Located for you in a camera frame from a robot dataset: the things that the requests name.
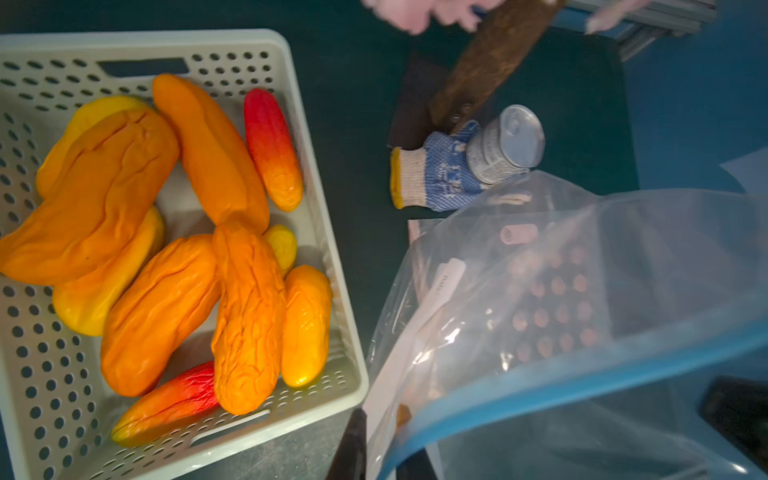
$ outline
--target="tin can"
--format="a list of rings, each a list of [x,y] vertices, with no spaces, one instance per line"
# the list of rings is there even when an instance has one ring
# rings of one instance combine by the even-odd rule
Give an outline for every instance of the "tin can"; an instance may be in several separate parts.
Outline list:
[[[484,184],[529,172],[544,154],[544,129],[522,105],[510,105],[467,145],[469,170]]]

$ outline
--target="white plastic basket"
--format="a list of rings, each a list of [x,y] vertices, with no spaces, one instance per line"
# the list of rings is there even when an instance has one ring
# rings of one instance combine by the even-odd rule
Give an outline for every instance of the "white plastic basket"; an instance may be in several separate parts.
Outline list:
[[[100,63],[113,61],[123,63]],[[0,411],[18,480],[174,478],[353,407],[368,389],[293,61],[285,39],[273,31],[0,36],[0,232],[14,230],[40,203],[35,172],[79,106],[109,94],[151,99],[152,78],[161,72],[151,70],[173,69],[181,62],[189,69],[184,76],[219,101],[240,133],[248,90],[269,88],[281,103],[301,161],[305,194],[290,214],[271,206],[272,221],[296,234],[297,265],[314,265],[330,278],[334,303],[328,363],[306,389],[292,390],[279,381],[254,413],[236,416],[219,409],[151,445],[123,449],[109,432],[135,399],[116,395],[102,379],[101,339],[64,326],[54,313],[49,287],[0,276]],[[143,76],[107,74],[115,68]],[[180,164],[157,206],[166,220],[167,241],[213,231]],[[215,321],[214,309],[173,354],[161,381],[212,359]]]

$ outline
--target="blue rubber-dotted glove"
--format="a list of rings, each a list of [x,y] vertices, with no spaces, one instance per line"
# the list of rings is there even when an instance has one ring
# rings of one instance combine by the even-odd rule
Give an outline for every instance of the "blue rubber-dotted glove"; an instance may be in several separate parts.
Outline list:
[[[395,207],[457,210],[488,188],[467,165],[467,143],[480,130],[478,122],[470,121],[451,136],[433,132],[418,150],[392,150],[389,190]]]

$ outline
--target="wrinkled orange object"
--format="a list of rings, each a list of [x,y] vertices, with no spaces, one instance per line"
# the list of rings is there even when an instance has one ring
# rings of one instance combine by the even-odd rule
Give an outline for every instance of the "wrinkled orange object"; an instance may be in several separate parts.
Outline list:
[[[64,135],[48,152],[43,165],[40,166],[35,175],[35,186],[38,188],[38,194],[43,198],[48,198],[55,181],[59,178],[69,147],[78,137],[113,113],[132,108],[147,108],[147,104],[138,98],[117,95],[102,97],[80,107],[72,115]]]
[[[326,276],[309,265],[288,273],[286,291],[280,372],[286,385],[297,388],[314,380],[326,365],[333,292]]]
[[[139,270],[163,246],[165,225],[152,207],[136,236],[112,260],[86,276],[53,289],[53,306],[61,321],[77,333],[101,336],[110,309]]]
[[[136,235],[178,154],[152,110],[106,117],[74,141],[45,202],[0,240],[0,272],[57,285],[96,270]]]
[[[270,92],[256,88],[245,96],[245,137],[266,192],[277,208],[293,211],[304,192],[299,159],[288,124]]]
[[[296,262],[296,252],[299,245],[293,232],[284,225],[273,225],[264,232],[264,239],[275,252],[277,262],[283,271],[283,277],[290,272]]]
[[[221,302],[211,349],[216,398],[229,413],[261,405],[277,384],[286,317],[283,273],[257,229],[230,217],[214,231]]]
[[[153,388],[171,353],[219,300],[211,235],[168,244],[139,273],[109,312],[101,342],[101,373],[123,396]]]
[[[248,147],[221,107],[201,88],[171,74],[155,77],[154,103],[181,139],[181,162],[208,217],[239,212],[263,233],[270,209]]]
[[[141,397],[114,426],[112,440],[124,447],[143,445],[218,406],[214,363],[207,362]]]

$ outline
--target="dark green table surface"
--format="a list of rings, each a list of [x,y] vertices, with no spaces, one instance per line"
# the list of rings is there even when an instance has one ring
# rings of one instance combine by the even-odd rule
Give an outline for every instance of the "dark green table surface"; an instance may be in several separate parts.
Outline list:
[[[408,247],[406,220],[389,198],[386,138],[409,55],[452,65],[471,39],[456,27],[417,38],[347,2],[20,0],[4,7],[4,33],[272,28],[293,51],[355,318],[366,351]],[[524,104],[541,119],[541,169],[597,194],[637,189],[624,95],[612,40],[551,28],[509,81],[495,108]],[[347,414],[339,414],[190,478],[322,478]]]

